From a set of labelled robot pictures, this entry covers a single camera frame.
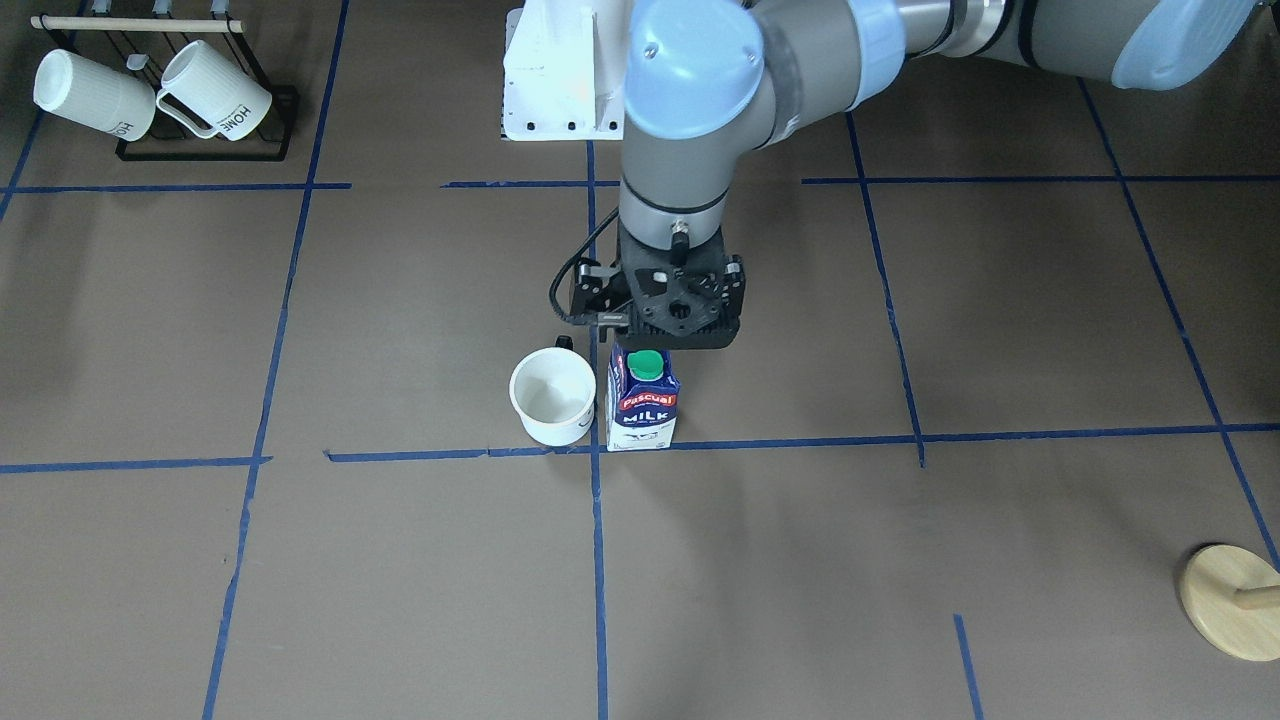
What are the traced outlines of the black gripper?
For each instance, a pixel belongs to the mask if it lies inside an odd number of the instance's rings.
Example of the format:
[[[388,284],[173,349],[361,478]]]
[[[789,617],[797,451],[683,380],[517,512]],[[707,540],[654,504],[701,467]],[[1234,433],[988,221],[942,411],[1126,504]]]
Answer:
[[[634,302],[618,263],[603,265],[590,258],[576,258],[572,281],[571,319],[620,333],[628,332]]]

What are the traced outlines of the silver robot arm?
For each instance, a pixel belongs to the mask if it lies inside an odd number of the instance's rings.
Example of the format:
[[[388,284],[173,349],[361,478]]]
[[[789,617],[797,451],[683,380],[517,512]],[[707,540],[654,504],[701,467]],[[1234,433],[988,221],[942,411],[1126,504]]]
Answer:
[[[550,307],[631,350],[723,348],[748,287],[722,229],[746,152],[851,111],[934,54],[1176,88],[1253,12],[1253,1],[639,1],[620,205],[607,218],[617,256],[567,260]]]

